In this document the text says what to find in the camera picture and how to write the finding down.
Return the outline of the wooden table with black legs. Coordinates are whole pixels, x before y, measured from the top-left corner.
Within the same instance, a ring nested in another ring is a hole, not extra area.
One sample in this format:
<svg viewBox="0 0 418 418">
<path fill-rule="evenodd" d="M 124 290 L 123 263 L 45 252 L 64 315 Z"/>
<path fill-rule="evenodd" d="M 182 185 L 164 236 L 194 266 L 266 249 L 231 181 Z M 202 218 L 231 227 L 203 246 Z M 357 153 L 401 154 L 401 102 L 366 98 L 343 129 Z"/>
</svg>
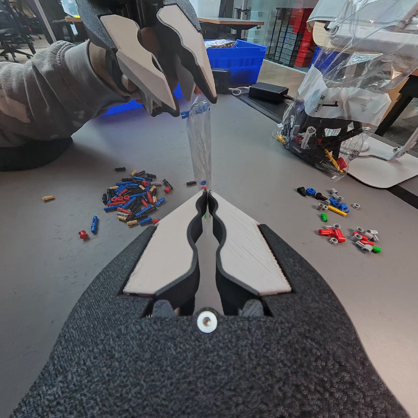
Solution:
<svg viewBox="0 0 418 418">
<path fill-rule="evenodd" d="M 418 70 L 415 70 L 403 81 L 400 86 L 389 92 L 391 105 L 386 111 L 383 120 L 375 131 L 376 135 L 384 136 L 387 130 L 399 118 L 413 98 L 418 97 Z"/>
</svg>

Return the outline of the black office chair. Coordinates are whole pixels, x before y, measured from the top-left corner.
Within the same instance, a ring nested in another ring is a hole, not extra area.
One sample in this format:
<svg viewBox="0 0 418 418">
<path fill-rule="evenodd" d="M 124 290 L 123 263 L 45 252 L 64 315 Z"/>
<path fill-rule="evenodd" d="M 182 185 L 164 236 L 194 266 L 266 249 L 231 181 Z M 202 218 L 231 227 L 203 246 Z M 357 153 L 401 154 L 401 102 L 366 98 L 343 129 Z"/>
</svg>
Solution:
<svg viewBox="0 0 418 418">
<path fill-rule="evenodd" d="M 19 50 L 18 47 L 20 44 L 26 44 L 31 54 Z M 14 15 L 9 10 L 3 9 L 0 11 L 0 46 L 0 56 L 7 61 L 10 60 L 11 56 L 14 62 L 18 62 L 16 55 L 22 55 L 30 60 L 35 54 L 33 43 Z"/>
</svg>

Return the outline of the small clear plastic bag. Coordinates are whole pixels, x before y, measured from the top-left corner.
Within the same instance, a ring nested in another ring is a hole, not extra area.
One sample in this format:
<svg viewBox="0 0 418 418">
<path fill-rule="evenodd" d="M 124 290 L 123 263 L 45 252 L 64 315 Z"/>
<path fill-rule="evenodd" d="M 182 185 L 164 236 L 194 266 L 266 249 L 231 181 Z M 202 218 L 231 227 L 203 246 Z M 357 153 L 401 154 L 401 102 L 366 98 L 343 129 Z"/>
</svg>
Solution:
<svg viewBox="0 0 418 418">
<path fill-rule="evenodd" d="M 211 103 L 197 95 L 186 118 L 194 180 L 198 191 L 212 189 Z"/>
</svg>

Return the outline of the small parts drawer cabinets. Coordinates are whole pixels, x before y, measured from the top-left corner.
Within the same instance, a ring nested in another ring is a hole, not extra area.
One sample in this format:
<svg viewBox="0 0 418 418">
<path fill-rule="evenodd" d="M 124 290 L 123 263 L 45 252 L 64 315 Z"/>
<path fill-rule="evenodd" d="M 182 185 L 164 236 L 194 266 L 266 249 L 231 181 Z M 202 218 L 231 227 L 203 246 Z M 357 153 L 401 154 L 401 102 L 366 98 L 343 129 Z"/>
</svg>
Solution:
<svg viewBox="0 0 418 418">
<path fill-rule="evenodd" d="M 279 8 L 275 20 L 266 58 L 277 64 L 307 69 L 314 58 L 316 44 L 307 21 L 313 8 Z"/>
</svg>

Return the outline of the white book stand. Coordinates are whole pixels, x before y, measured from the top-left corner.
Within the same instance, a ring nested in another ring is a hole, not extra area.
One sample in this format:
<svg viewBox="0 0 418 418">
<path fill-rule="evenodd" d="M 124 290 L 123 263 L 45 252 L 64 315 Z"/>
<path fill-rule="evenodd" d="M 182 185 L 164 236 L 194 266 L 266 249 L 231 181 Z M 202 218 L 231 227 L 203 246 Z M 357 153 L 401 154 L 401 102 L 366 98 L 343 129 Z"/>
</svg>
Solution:
<svg viewBox="0 0 418 418">
<path fill-rule="evenodd" d="M 401 57 L 412 58 L 412 69 L 406 72 L 408 78 L 417 70 L 417 20 L 403 18 L 397 25 L 392 24 L 384 29 L 382 35 L 372 35 L 372 40 L 366 43 L 366 51 L 397 51 Z M 366 134 L 366 142 L 368 149 L 350 164 L 350 176 L 377 189 L 388 189 L 417 177 L 417 154 L 410 154 L 417 144 L 417 128 L 405 145 L 397 148 L 384 142 L 384 138 L 375 133 Z"/>
</svg>

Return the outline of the black power adapter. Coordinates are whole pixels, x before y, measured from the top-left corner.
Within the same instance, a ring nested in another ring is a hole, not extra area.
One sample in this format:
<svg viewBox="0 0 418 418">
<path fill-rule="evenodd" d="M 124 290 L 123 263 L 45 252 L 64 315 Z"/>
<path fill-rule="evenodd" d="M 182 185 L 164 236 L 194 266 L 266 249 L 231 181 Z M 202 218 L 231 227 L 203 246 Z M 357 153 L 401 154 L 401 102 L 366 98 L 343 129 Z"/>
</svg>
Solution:
<svg viewBox="0 0 418 418">
<path fill-rule="evenodd" d="M 277 104 L 284 100 L 293 100 L 288 92 L 288 87 L 257 82 L 249 87 L 248 97 Z"/>
</svg>

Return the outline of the open instruction booklet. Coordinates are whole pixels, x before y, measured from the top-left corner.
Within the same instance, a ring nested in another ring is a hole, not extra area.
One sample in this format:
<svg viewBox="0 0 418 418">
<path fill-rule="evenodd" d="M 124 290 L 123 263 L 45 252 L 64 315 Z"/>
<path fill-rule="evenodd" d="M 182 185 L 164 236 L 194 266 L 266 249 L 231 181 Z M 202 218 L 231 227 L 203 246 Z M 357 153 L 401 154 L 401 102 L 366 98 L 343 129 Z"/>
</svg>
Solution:
<svg viewBox="0 0 418 418">
<path fill-rule="evenodd" d="M 417 53 L 415 0 L 318 1 L 307 20 L 314 41 L 332 50 Z"/>
</svg>

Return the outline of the black box device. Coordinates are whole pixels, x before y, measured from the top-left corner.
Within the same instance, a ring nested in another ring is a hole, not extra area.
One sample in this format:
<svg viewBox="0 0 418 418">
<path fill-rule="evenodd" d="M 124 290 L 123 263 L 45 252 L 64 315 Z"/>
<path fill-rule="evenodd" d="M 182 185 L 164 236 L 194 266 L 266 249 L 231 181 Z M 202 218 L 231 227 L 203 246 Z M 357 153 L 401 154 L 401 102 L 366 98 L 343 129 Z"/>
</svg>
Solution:
<svg viewBox="0 0 418 418">
<path fill-rule="evenodd" d="M 214 68 L 212 69 L 212 74 L 214 78 L 216 93 L 222 95 L 228 94 L 231 70 Z"/>
</svg>

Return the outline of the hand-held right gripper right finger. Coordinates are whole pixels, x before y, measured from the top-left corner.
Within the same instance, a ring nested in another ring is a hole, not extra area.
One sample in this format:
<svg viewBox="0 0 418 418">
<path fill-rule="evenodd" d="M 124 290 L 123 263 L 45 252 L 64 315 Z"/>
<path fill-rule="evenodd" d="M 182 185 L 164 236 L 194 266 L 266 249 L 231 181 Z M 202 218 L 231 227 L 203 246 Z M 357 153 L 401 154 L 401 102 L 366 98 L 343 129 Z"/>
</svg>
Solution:
<svg viewBox="0 0 418 418">
<path fill-rule="evenodd" d="M 261 232 L 261 224 L 215 192 L 209 213 L 216 251 L 216 286 L 224 314 L 239 314 L 249 300 L 290 293 L 291 286 Z"/>
</svg>

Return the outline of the pile of small toy pins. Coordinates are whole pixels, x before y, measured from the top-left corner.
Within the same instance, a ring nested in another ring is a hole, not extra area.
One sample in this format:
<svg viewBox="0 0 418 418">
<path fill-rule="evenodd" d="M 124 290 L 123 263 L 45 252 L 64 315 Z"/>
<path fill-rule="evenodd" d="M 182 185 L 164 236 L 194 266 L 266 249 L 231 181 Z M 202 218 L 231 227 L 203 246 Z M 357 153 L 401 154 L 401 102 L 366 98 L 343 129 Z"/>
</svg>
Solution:
<svg viewBox="0 0 418 418">
<path fill-rule="evenodd" d="M 114 213 L 118 222 L 129 228 L 157 226 L 157 212 L 173 191 L 174 186 L 166 178 L 135 169 L 102 194 L 103 211 Z"/>
</svg>

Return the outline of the grey desk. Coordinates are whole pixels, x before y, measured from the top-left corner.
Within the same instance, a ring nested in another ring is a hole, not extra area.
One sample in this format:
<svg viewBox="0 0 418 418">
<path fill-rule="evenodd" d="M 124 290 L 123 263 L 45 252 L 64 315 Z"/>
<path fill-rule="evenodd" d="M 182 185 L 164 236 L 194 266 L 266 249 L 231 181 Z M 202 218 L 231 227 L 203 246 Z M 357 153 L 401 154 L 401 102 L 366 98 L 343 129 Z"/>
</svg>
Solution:
<svg viewBox="0 0 418 418">
<path fill-rule="evenodd" d="M 237 98 L 220 96 L 211 122 L 214 191 L 267 224 L 323 276 L 374 367 L 417 417 L 417 209 L 350 177 L 333 184 L 273 138 L 275 122 Z M 143 108 L 102 116 L 77 131 L 55 162 L 1 174 L 1 417 L 39 374 L 87 286 L 143 231 L 103 211 L 102 194 L 127 175 L 114 168 L 147 170 L 172 183 L 160 219 L 196 193 L 186 186 L 194 175 L 185 123 Z M 364 254 L 318 236 L 313 200 L 298 195 L 299 186 L 334 187 L 359 203 L 344 225 L 376 229 L 383 252 Z M 50 195 L 55 200 L 42 201 Z"/>
</svg>

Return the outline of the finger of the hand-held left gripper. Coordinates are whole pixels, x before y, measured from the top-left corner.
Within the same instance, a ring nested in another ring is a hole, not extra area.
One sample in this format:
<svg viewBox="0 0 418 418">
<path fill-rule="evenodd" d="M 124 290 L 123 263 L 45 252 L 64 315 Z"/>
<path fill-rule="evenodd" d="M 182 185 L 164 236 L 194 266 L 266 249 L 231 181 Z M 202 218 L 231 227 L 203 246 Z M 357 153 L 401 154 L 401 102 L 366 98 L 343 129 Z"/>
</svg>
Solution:
<svg viewBox="0 0 418 418">
<path fill-rule="evenodd" d="M 101 16 L 100 21 L 116 47 L 116 59 L 122 73 L 139 88 L 147 112 L 151 115 L 159 109 L 178 117 L 178 101 L 157 59 L 139 41 L 138 24 L 115 14 Z"/>
<path fill-rule="evenodd" d="M 162 5 L 156 13 L 156 33 L 167 60 L 174 64 L 184 97 L 194 83 L 217 103 L 217 92 L 201 26 L 192 5 Z"/>
</svg>

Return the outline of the wooden background table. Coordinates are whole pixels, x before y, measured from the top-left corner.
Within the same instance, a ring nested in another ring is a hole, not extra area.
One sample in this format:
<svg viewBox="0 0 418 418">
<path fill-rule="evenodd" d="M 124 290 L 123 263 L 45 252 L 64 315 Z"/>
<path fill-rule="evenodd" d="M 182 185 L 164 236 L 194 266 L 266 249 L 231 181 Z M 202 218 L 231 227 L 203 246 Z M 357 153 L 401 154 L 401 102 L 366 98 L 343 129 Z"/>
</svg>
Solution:
<svg viewBox="0 0 418 418">
<path fill-rule="evenodd" d="M 221 36 L 221 28 L 227 27 L 236 31 L 237 40 L 243 40 L 243 31 L 261 28 L 264 25 L 263 21 L 242 20 L 236 18 L 221 18 L 221 17 L 198 17 L 198 21 L 203 31 L 203 37 L 206 40 L 219 39 Z"/>
</svg>

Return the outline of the large clear bag of parts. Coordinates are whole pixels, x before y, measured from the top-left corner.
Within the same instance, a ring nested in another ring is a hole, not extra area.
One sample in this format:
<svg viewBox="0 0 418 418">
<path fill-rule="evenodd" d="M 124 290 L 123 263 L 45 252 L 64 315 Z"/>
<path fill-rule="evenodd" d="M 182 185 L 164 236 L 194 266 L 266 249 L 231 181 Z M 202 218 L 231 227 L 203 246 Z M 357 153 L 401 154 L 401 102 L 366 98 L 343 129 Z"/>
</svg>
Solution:
<svg viewBox="0 0 418 418">
<path fill-rule="evenodd" d="M 364 133 L 378 126 L 389 107 L 390 76 L 371 62 L 323 70 L 312 65 L 284 113 L 282 144 L 332 181 L 342 179 Z"/>
</svg>

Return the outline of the person's left hand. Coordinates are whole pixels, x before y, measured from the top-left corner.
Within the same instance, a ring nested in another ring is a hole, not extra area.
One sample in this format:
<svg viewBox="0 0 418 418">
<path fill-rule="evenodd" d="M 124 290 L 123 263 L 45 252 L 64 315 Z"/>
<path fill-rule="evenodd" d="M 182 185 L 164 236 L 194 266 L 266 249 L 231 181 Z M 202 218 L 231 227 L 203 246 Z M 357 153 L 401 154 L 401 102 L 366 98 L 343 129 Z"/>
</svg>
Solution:
<svg viewBox="0 0 418 418">
<path fill-rule="evenodd" d="M 113 76 L 108 71 L 106 64 L 106 54 L 108 51 L 91 41 L 88 42 L 87 49 L 92 69 L 98 78 L 119 95 L 133 98 L 138 92 L 138 87 L 124 74 Z"/>
</svg>

